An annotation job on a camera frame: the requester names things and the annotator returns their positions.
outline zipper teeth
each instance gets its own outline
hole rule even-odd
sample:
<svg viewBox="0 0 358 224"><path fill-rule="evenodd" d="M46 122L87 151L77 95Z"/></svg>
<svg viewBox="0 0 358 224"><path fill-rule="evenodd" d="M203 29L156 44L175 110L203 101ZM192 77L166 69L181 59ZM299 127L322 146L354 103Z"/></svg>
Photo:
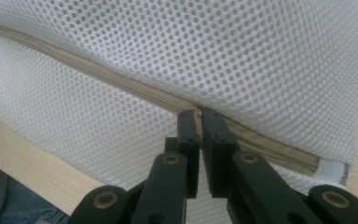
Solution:
<svg viewBox="0 0 358 224"><path fill-rule="evenodd" d="M179 113L186 109L196 109L198 119L200 119L200 111L203 108L202 105L196 104L166 91L158 90L155 87L139 80L135 80L131 77L125 77L101 64L67 52L64 49L51 46L44 41L6 26L0 25L0 35L47 54L51 58L65 63L76 70L96 77L124 91L131 92L138 97L166 110ZM285 144L273 141L272 139L243 127L231 119L226 118L226 122L228 128L237 137L241 147L256 151L265 156L269 161L289 170L301 173L302 175L313 176L315 174L319 163L318 156L309 154L308 152L302 151L298 148L289 147ZM198 129L199 133L201 133L202 128L199 127Z"/></svg>

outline white mesh fabric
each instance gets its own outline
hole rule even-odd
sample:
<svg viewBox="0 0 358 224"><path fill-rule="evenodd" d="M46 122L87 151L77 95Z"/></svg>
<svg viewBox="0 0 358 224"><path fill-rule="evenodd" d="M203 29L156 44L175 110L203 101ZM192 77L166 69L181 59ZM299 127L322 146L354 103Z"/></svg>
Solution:
<svg viewBox="0 0 358 224"><path fill-rule="evenodd" d="M126 189L147 177L164 137L176 130L174 114L2 36L0 120L85 174ZM334 184L274 168L301 192ZM202 163L187 222L229 223L226 200L211 199Z"/></svg>
<svg viewBox="0 0 358 224"><path fill-rule="evenodd" d="M358 0L1 0L0 24L352 163Z"/></svg>

